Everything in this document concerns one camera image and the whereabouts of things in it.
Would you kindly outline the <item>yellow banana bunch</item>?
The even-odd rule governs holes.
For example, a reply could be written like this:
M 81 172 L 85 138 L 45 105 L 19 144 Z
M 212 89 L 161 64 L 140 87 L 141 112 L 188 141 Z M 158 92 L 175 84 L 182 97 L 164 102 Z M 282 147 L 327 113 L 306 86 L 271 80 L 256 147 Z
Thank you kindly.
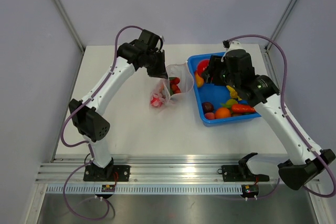
M 226 86 L 226 88 L 228 89 L 229 95 L 232 99 L 236 99 L 238 101 L 242 100 L 242 98 L 238 95 L 237 91 L 234 88 L 232 88 L 231 86 Z

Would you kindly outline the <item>red yellow mango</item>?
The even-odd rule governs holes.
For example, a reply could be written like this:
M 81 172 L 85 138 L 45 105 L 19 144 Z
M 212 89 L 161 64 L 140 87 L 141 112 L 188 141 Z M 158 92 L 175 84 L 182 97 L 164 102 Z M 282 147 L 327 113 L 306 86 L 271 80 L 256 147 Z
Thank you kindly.
M 196 86 L 201 88 L 204 85 L 204 79 L 198 74 L 197 71 L 194 72 Z

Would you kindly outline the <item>clear pink-dotted zip bag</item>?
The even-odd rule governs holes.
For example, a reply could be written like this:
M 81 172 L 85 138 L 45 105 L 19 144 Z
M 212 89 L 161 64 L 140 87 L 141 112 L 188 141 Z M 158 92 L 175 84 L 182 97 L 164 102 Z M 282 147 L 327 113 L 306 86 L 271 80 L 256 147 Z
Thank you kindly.
M 150 95 L 150 106 L 164 109 L 180 102 L 194 86 L 187 62 L 166 67 L 168 79 L 160 79 Z

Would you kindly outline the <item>wrinkled red tomato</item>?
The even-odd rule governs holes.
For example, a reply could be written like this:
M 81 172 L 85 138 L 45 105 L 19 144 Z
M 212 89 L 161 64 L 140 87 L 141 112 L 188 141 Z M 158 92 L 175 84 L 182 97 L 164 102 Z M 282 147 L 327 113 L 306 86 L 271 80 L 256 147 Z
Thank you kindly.
M 150 105 L 153 108 L 160 108 L 164 103 L 164 98 L 160 94 L 153 94 L 150 99 Z

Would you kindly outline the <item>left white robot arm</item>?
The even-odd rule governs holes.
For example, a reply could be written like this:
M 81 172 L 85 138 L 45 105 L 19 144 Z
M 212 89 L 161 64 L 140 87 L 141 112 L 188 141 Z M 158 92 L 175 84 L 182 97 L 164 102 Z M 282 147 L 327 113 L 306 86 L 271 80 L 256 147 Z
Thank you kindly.
M 118 46 L 114 60 L 99 82 L 81 100 L 69 103 L 71 121 L 89 146 L 91 160 L 85 165 L 87 181 L 107 181 L 115 175 L 114 161 L 105 137 L 110 123 L 103 118 L 116 92 L 138 69 L 145 68 L 149 77 L 167 79 L 163 39 L 148 30 L 141 30 L 138 39 Z

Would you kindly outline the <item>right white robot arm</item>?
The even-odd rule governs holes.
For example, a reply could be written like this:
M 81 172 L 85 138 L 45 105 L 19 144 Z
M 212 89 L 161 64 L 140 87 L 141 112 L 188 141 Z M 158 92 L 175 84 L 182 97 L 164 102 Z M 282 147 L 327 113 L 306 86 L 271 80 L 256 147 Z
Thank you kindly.
M 277 166 L 279 177 L 289 188 L 299 190 L 324 170 L 330 171 L 335 153 L 322 149 L 299 129 L 274 82 L 255 73 L 248 52 L 234 49 L 223 56 L 211 55 L 202 77 L 207 83 L 234 88 L 271 127 L 289 156 Z

